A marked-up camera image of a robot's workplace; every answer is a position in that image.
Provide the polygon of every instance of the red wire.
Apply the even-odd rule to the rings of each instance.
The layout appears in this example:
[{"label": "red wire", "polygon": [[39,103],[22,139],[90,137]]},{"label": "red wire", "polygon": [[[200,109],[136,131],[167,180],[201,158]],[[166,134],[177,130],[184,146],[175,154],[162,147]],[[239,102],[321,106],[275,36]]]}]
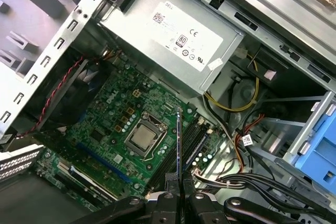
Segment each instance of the red wire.
[{"label": "red wire", "polygon": [[[247,125],[246,131],[243,134],[245,135],[250,130],[250,128],[252,128],[254,125],[256,125],[257,123],[259,123],[264,117],[265,117],[264,114],[260,114],[257,120],[255,120],[253,123]],[[235,141],[234,141],[234,143],[235,143],[236,146],[239,144],[239,141],[241,139],[242,139],[242,136],[240,136],[239,134],[237,134],[236,138],[235,138]],[[240,166],[238,173],[241,173],[242,170],[243,170],[243,167]]]},{"label": "red wire", "polygon": [[83,60],[83,56],[80,57],[79,60],[77,60],[75,62],[75,64],[72,65],[71,68],[69,68],[68,72],[63,76],[61,82],[58,84],[57,88],[55,88],[53,90],[53,92],[51,93],[51,95],[49,96],[47,102],[45,103],[43,109],[42,109],[42,112],[39,116],[39,119],[38,119],[38,122],[28,131],[26,131],[24,134],[22,135],[19,135],[19,137],[23,137],[25,135],[27,135],[28,133],[30,132],[33,132],[39,125],[40,123],[42,122],[43,120],[43,117],[45,116],[46,112],[47,112],[47,109],[49,108],[50,104],[51,104],[51,100],[53,99],[53,97],[56,95],[57,91],[60,90],[60,88],[63,86],[63,84],[66,82],[67,78],[69,77],[70,73],[72,72],[72,70],[77,67]]}]

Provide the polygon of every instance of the wire bundle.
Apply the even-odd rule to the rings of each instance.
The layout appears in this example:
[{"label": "wire bundle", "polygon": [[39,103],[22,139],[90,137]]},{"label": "wire bundle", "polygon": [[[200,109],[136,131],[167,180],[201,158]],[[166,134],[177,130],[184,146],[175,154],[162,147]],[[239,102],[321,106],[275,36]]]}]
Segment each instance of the wire bundle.
[{"label": "wire bundle", "polygon": [[[253,65],[254,65],[254,68],[256,71],[258,71],[258,66],[257,66],[257,63],[253,60]],[[259,84],[260,84],[260,81],[259,81],[259,78],[256,77],[256,88],[255,88],[255,92],[253,94],[253,97],[251,99],[251,101],[249,103],[247,103],[245,106],[243,107],[240,107],[240,108],[236,108],[236,109],[231,109],[231,108],[228,108],[222,104],[220,104],[219,102],[217,102],[209,92],[206,92],[205,93],[205,97],[211,101],[213,104],[215,104],[217,107],[227,111],[227,112],[231,112],[231,113],[237,113],[237,112],[242,112],[242,111],[245,111],[247,109],[249,109],[253,104],[255,104],[256,102],[256,99],[258,97],[258,93],[259,93]]]}]

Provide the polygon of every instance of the pci express slot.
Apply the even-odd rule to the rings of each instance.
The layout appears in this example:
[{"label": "pci express slot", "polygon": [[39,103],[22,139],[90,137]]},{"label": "pci express slot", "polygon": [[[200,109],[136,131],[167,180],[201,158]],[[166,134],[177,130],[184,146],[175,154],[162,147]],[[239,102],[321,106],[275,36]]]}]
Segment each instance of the pci express slot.
[{"label": "pci express slot", "polygon": [[65,176],[71,177],[71,179],[77,181],[78,184],[83,185],[84,188],[87,188],[93,194],[102,198],[104,201],[112,203],[117,200],[113,195],[111,195],[105,189],[101,188],[91,178],[78,171],[75,167],[71,166],[69,168],[67,165],[61,162],[58,164],[57,167],[59,168],[60,172],[62,172]]},{"label": "pci express slot", "polygon": [[[202,124],[198,125],[198,118],[195,118],[186,129],[182,130],[182,161],[189,157],[195,150],[195,147],[202,141],[207,127]],[[148,181],[146,187],[149,190],[155,188],[164,177],[164,174],[170,172],[172,167],[176,165],[176,146],[172,148],[160,166],[155,170],[154,174]]]},{"label": "pci express slot", "polygon": [[82,143],[78,143],[76,147],[88,153],[91,157],[93,157],[95,160],[97,160],[100,164],[102,164],[106,168],[110,169],[112,172],[114,172],[119,178],[121,178],[126,183],[129,184],[132,182],[132,180],[127,175],[125,175],[122,171],[120,171],[119,169],[111,165],[109,162],[107,162],[105,159],[100,157],[97,153],[93,152],[92,150],[90,150],[88,147],[86,147]]},{"label": "pci express slot", "polygon": [[98,208],[104,207],[104,203],[100,199],[95,198],[92,194],[85,191],[84,188],[76,184],[76,182],[72,181],[66,175],[62,174],[61,172],[56,173],[54,178],[60,181],[67,189],[73,191],[78,196],[82,197],[86,201],[93,204],[95,207],[98,207]]}]

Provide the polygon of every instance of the screw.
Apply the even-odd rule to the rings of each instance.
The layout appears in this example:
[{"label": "screw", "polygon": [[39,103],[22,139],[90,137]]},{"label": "screw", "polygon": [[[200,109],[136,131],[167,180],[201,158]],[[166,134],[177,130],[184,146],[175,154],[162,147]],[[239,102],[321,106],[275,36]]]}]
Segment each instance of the screw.
[{"label": "screw", "polygon": [[166,194],[164,196],[166,199],[171,199],[171,198],[174,198],[174,196],[172,194]]},{"label": "screw", "polygon": [[149,118],[148,114],[145,112],[142,115],[142,119],[147,120]]},{"label": "screw", "polygon": [[241,202],[238,199],[233,199],[233,200],[231,200],[231,204],[234,205],[234,206],[239,206],[241,204]]},{"label": "screw", "polygon": [[159,131],[160,131],[160,132],[164,132],[164,127],[160,125],[160,126],[159,126]]},{"label": "screw", "polygon": [[195,195],[195,198],[196,198],[196,199],[203,199],[203,198],[204,198],[204,195],[203,195],[203,194],[196,194],[196,195]]},{"label": "screw", "polygon": [[130,201],[130,205],[137,205],[137,204],[139,204],[139,200],[138,199],[133,199],[133,200],[131,200]]}]

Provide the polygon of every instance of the green circuit board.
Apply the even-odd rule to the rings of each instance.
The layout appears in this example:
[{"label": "green circuit board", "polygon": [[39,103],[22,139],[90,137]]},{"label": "green circuit board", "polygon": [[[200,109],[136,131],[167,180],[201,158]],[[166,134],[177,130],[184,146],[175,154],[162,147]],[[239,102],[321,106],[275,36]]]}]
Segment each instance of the green circuit board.
[{"label": "green circuit board", "polygon": [[[81,122],[67,127],[63,135],[51,132],[39,140],[117,199],[142,195],[146,183],[176,144],[178,106],[186,127],[196,115],[192,107],[134,67],[120,65],[90,103]],[[147,148],[144,145],[153,147],[139,155],[132,145],[141,150]]]},{"label": "green circuit board", "polygon": [[33,169],[38,176],[43,177],[50,184],[62,190],[80,205],[88,208],[92,212],[97,211],[99,208],[91,204],[89,201],[85,200],[82,196],[78,195],[73,190],[67,189],[62,182],[55,178],[57,173],[60,172],[60,169],[58,168],[59,161],[60,157],[56,153],[52,152],[51,150],[45,149],[44,152],[41,154],[39,160],[34,165]]}]

